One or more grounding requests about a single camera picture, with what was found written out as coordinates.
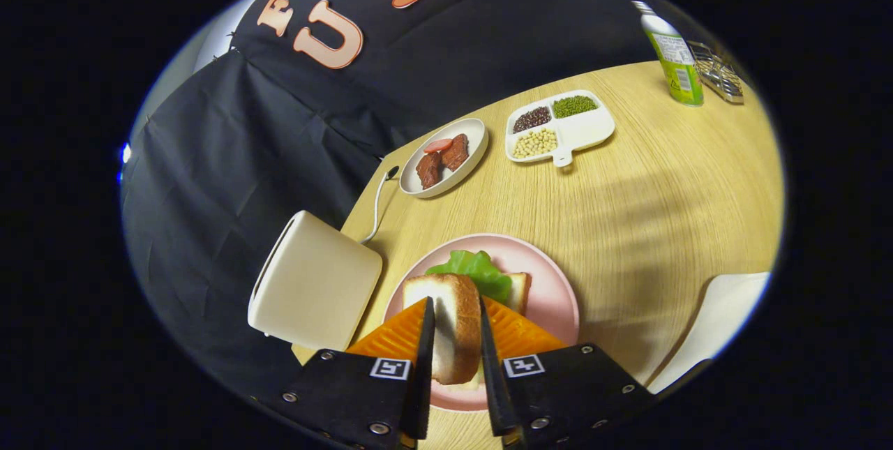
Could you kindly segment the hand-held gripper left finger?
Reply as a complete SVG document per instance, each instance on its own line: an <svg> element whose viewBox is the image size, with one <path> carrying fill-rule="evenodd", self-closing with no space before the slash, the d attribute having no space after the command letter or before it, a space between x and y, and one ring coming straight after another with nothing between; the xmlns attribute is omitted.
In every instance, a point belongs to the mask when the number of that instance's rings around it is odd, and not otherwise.
<svg viewBox="0 0 893 450"><path fill-rule="evenodd" d="M278 397L278 414L337 449L415 449L427 436L435 304L421 301L416 359L316 352Z"/></svg>

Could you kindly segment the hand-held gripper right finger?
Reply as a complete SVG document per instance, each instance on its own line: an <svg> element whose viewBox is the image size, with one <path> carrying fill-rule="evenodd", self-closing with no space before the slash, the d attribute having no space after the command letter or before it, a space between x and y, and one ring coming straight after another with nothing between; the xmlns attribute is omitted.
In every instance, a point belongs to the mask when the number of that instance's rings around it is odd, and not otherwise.
<svg viewBox="0 0 893 450"><path fill-rule="evenodd" d="M504 449L594 449L600 434L656 405L656 395L592 343L500 354L481 297L481 360L492 433Z"/></svg>

